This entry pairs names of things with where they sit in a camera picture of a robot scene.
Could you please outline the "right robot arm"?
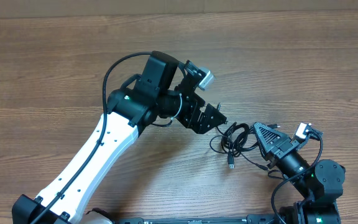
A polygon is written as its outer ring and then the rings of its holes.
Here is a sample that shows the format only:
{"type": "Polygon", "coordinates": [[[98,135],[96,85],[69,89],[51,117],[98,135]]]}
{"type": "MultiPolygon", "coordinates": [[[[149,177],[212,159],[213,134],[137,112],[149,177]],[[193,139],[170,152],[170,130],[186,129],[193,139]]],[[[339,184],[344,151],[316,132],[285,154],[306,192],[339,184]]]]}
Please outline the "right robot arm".
{"type": "Polygon", "coordinates": [[[343,195],[346,169],[330,159],[321,159],[323,133],[310,123],[300,123],[294,135],[277,131],[274,125],[254,123],[252,129],[261,156],[268,162],[268,176],[274,172],[281,182],[270,198],[272,214],[247,216],[248,223],[341,223],[336,200],[343,195]],[[310,139],[319,142],[316,159],[308,163],[299,153],[310,139]],[[291,184],[303,200],[277,208],[275,196],[285,184],[291,184]]]}

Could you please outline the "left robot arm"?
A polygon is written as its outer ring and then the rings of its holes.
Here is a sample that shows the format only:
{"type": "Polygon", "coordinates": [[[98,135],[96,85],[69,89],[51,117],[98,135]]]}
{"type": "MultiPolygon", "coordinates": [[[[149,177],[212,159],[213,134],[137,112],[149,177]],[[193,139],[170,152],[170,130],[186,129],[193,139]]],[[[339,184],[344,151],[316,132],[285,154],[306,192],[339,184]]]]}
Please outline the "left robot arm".
{"type": "Polygon", "coordinates": [[[35,198],[21,195],[12,206],[14,223],[79,223],[113,164],[157,118],[176,119],[196,134],[226,122],[220,111],[196,94],[214,81],[213,73],[159,51],[127,55],[115,62],[104,79],[123,61],[146,55],[141,74],[117,90],[102,93],[103,113],[91,136],[70,163],[35,198]]]}

